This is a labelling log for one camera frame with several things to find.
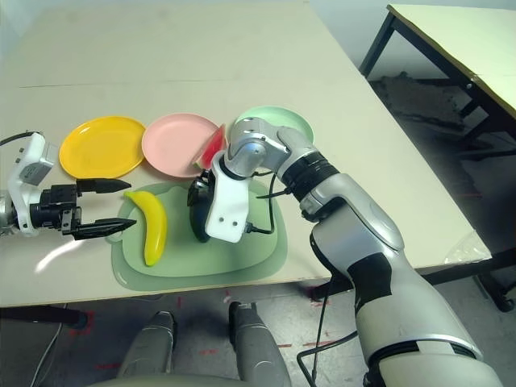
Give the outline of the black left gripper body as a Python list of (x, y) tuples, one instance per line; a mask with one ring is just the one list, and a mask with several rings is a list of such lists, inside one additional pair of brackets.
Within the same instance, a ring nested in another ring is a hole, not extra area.
[(30, 205), (32, 226), (78, 236), (81, 208), (77, 205), (77, 199), (80, 196), (77, 185), (52, 185), (50, 189), (44, 189), (39, 201)]

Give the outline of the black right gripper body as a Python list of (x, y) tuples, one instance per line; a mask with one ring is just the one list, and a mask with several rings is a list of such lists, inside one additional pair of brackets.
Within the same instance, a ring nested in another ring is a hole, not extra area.
[(197, 202), (211, 204), (214, 197), (215, 177), (211, 170), (203, 169), (195, 179)]

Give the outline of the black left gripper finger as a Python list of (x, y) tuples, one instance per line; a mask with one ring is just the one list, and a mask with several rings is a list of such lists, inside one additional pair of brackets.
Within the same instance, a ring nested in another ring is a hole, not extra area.
[(108, 178), (92, 178), (76, 180), (77, 192), (114, 193), (131, 188), (131, 184)]
[(72, 236), (75, 240), (103, 238), (124, 231), (135, 224), (136, 221), (130, 218), (104, 218), (74, 227)]

